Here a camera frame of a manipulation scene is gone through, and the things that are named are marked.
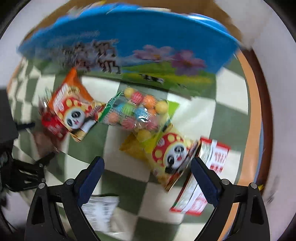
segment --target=checkered surface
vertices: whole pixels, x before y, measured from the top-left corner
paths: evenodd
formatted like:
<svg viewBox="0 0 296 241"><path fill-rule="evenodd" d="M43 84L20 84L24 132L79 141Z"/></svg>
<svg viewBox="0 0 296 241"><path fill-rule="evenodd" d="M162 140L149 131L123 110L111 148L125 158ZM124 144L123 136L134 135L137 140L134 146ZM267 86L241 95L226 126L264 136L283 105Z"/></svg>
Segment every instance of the checkered surface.
<svg viewBox="0 0 296 241"><path fill-rule="evenodd" d="M54 64L23 60L9 90L14 120L35 121L35 128L40 128L38 96L43 95L46 87L56 89L65 75ZM88 76L82 77L82 83L95 99L103 102L108 102L126 87L121 82ZM165 91L134 87L156 97L179 102L180 108L172 121L186 137L199 139L205 136L229 145L231 150L221 178L237 183L249 132L250 106L244 73L235 57L217 74L215 88L209 89L206 96L187 100ZM102 156L105 172L93 194L119 195L120 203L115 214L123 230L118 234L97 232L102 241L194 240L211 215L213 207L207 205L198 217L169 212L186 176L182 176L166 193L145 163L119 151L119 146L128 134L120 128L97 123L81 143L67 135L62 152L47 167L46 183L57 185L68 178L75 178L95 156ZM14 158L26 162L39 159L30 130L20 132L14 145ZM28 201L33 194L32 190L26 192ZM59 205L59 211L62 220L65 220L62 205Z"/></svg>

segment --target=candy bag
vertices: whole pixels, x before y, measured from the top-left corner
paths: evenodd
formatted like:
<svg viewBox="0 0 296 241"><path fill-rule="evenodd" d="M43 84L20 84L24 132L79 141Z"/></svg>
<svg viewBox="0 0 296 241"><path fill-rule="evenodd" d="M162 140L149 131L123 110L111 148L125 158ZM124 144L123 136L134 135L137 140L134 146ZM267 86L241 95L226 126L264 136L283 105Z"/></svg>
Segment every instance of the candy bag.
<svg viewBox="0 0 296 241"><path fill-rule="evenodd" d="M144 153L146 157L144 160L166 191L169 191L183 174L198 147L198 141L184 139L172 124L168 124L156 137L142 143L137 143L135 139L130 135L120 150L133 157L142 156L139 155L140 152Z"/></svg>
<svg viewBox="0 0 296 241"><path fill-rule="evenodd" d="M80 83L75 68L70 70L49 101L49 108L77 142L98 121L104 107L105 104L95 101Z"/></svg>
<svg viewBox="0 0 296 241"><path fill-rule="evenodd" d="M107 103L99 122L132 131L143 142L164 127L169 119L169 105L179 104L127 87Z"/></svg>
<svg viewBox="0 0 296 241"><path fill-rule="evenodd" d="M200 139L198 156L210 170L214 170L217 175L222 172L230 147L206 138ZM207 200L203 195L193 174L186 180L177 200L171 207L171 211L200 215L207 205Z"/></svg>

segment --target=purple flower print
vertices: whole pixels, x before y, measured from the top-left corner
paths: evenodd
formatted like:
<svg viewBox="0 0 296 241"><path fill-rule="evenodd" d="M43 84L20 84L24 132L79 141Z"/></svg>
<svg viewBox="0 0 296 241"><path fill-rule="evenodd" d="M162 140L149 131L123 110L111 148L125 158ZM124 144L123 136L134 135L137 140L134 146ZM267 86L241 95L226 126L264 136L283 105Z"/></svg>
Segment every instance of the purple flower print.
<svg viewBox="0 0 296 241"><path fill-rule="evenodd" d="M172 48L169 46L158 49L153 45L145 45L143 49L144 50L134 50L134 55L136 58L143 60L153 60L154 62L171 60L168 55L172 51Z"/></svg>
<svg viewBox="0 0 296 241"><path fill-rule="evenodd" d="M172 67L176 68L176 75L197 75L200 69L206 67L204 61L193 57L193 52L190 50L181 50L172 56Z"/></svg>

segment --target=yellow candy ball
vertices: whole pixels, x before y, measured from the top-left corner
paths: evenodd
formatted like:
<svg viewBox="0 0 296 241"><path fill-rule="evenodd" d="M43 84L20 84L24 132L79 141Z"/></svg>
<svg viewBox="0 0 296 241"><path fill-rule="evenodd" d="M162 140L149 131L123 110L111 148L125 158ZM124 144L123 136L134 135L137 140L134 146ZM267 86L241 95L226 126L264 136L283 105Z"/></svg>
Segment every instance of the yellow candy ball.
<svg viewBox="0 0 296 241"><path fill-rule="evenodd" d="M152 137L152 135L151 135L150 131L145 130L145 129L140 130L137 134L137 140L139 142L146 141L146 140L150 139L151 137Z"/></svg>
<svg viewBox="0 0 296 241"><path fill-rule="evenodd" d="M159 101L156 106L155 106L155 110L158 114L164 114L166 112L168 112L168 104L166 101Z"/></svg>
<svg viewBox="0 0 296 241"><path fill-rule="evenodd" d="M124 90L124 96L126 97L126 98L131 98L131 96L132 96L132 94L135 92L135 90L133 89L133 88L131 88L131 87L127 87L125 90Z"/></svg>

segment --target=plastic wrapper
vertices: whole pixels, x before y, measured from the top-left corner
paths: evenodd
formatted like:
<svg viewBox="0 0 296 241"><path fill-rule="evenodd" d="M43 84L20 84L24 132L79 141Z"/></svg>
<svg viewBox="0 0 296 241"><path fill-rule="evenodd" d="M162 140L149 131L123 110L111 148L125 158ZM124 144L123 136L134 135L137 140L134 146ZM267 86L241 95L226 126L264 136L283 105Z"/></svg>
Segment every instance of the plastic wrapper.
<svg viewBox="0 0 296 241"><path fill-rule="evenodd" d="M178 105L127 87L109 101L99 121L132 131L139 142L144 142L169 120L169 104Z"/></svg>
<svg viewBox="0 0 296 241"><path fill-rule="evenodd" d="M210 170L214 170L219 175L223 170L229 149L230 147L216 140L201 138L198 156ZM191 173L170 210L173 212L200 215L206 205L207 200Z"/></svg>
<svg viewBox="0 0 296 241"><path fill-rule="evenodd" d="M104 107L105 104L95 101L80 83L75 68L70 70L49 101L49 108L77 142L98 121Z"/></svg>
<svg viewBox="0 0 296 241"><path fill-rule="evenodd" d="M92 196L81 209L94 230L118 233L121 232L118 225L112 224L113 213L118 203L118 196Z"/></svg>
<svg viewBox="0 0 296 241"><path fill-rule="evenodd" d="M198 141L185 139L169 124L155 138L142 143L137 143L130 135L120 150L144 159L159 183L169 191L187 168L197 147Z"/></svg>

